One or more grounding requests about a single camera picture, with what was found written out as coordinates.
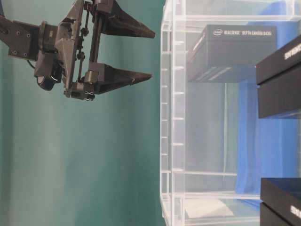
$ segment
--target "metal rod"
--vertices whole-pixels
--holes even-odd
[[[94,28],[93,28],[93,36],[92,36],[92,46],[90,53],[90,62],[97,63],[98,53],[99,53],[99,45],[100,45],[100,36],[102,32],[102,24],[103,20],[99,13],[96,13]]]
[[[87,10],[85,30],[81,30],[81,37],[80,37],[81,40],[84,39],[84,36],[86,36],[87,32],[88,32],[89,15],[90,15],[90,11]],[[78,55],[80,57],[79,75],[78,75],[77,81],[81,80],[81,72],[82,72],[82,68],[83,68],[84,55],[82,56],[82,47],[80,47],[80,49],[79,49],[79,55]]]

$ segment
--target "blue fabric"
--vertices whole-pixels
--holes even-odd
[[[261,15],[285,15],[286,2],[271,4]],[[256,22],[250,25],[277,27],[277,48],[298,35],[295,22]],[[259,194],[262,177],[298,176],[297,120],[258,119],[254,80],[239,84],[238,194]],[[259,207],[260,201],[247,201]]]

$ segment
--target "black robotic arm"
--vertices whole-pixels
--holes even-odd
[[[81,28],[83,12],[85,26]],[[3,14],[0,0],[0,14]],[[82,51],[88,22],[94,23],[89,68],[81,76],[86,58]],[[63,81],[67,97],[92,101],[95,95],[151,78],[150,74],[115,69],[98,63],[101,34],[154,38],[155,33],[124,12],[115,0],[76,0],[58,26],[43,21],[40,26],[7,20],[0,16],[0,40],[9,46],[8,55],[36,61],[34,76],[38,85],[50,91]],[[73,81],[75,61],[79,74]]]

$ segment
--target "transparent plastic container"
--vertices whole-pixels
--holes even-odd
[[[166,225],[259,226],[261,177],[300,176],[299,120],[259,120],[255,84],[255,65],[300,33],[300,6],[301,0],[166,0],[160,117]],[[215,40],[221,34],[227,37]],[[263,44],[271,34],[276,38]]]

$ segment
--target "depth camera box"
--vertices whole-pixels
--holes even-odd
[[[301,178],[262,178],[261,200],[291,225],[301,225]]]
[[[256,66],[259,118],[301,118],[301,36]]]
[[[190,81],[240,82],[276,50],[274,26],[207,25],[188,53]]]
[[[260,226],[293,226],[265,203],[260,204]]]

